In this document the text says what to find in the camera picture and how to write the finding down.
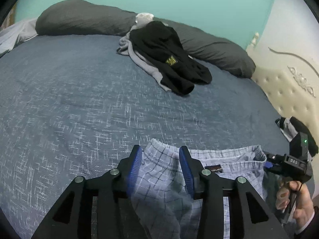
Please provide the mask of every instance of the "bed headboard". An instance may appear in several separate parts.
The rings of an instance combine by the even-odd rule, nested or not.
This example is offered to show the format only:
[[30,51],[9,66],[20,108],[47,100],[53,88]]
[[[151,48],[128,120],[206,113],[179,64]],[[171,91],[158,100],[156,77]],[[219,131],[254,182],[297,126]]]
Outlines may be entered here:
[[[294,116],[303,122],[319,145],[319,66],[296,51],[256,46],[258,37],[256,33],[246,49],[256,64],[252,80],[263,89],[281,116]],[[314,195],[318,195],[318,155],[312,166],[316,184]]]

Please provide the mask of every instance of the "mattress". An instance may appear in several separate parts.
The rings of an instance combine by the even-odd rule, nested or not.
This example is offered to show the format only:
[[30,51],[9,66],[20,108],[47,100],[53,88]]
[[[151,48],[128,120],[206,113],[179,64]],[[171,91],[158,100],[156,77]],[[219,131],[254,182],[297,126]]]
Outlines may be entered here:
[[201,62],[211,84],[181,97],[116,54],[118,42],[37,36],[0,59],[0,207],[22,239],[74,177],[100,176],[152,138],[201,150],[289,152],[278,113],[250,79]]

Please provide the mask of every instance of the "yellow logo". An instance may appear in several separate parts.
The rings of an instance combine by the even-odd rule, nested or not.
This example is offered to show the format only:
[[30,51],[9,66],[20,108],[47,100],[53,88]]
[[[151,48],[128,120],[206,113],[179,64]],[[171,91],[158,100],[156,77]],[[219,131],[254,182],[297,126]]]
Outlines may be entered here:
[[176,64],[177,63],[177,60],[173,57],[173,56],[170,56],[166,61],[165,63],[169,64],[170,66],[172,66],[173,64]]

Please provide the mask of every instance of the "metal screw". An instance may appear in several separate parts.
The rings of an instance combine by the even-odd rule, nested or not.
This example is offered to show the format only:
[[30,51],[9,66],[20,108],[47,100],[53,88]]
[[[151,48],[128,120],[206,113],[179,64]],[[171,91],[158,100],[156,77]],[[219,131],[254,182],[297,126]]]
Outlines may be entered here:
[[75,177],[75,182],[76,183],[81,183],[82,181],[83,181],[84,179],[83,179],[83,177],[82,176],[77,176],[77,177]]
[[120,173],[120,171],[119,171],[119,169],[112,169],[112,170],[110,170],[110,174],[111,175],[117,175],[117,174],[119,174]]
[[246,182],[246,178],[245,177],[242,177],[242,176],[239,176],[237,178],[237,181],[240,182],[240,183],[245,183]]
[[208,169],[202,170],[202,174],[204,174],[204,175],[206,175],[206,176],[210,175],[211,173],[212,173],[212,172],[211,172],[210,170],[208,170]]

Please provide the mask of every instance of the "gray pillow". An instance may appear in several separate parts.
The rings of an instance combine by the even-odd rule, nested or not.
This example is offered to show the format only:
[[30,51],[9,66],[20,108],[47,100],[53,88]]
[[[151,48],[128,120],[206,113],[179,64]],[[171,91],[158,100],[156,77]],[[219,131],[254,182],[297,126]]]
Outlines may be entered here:
[[[135,24],[136,13],[117,7],[95,5],[83,0],[66,0],[46,9],[38,18],[39,35],[116,35],[125,36]],[[173,27],[184,50],[194,58],[216,65],[239,77],[250,78],[255,64],[239,45],[198,28],[154,18]]]

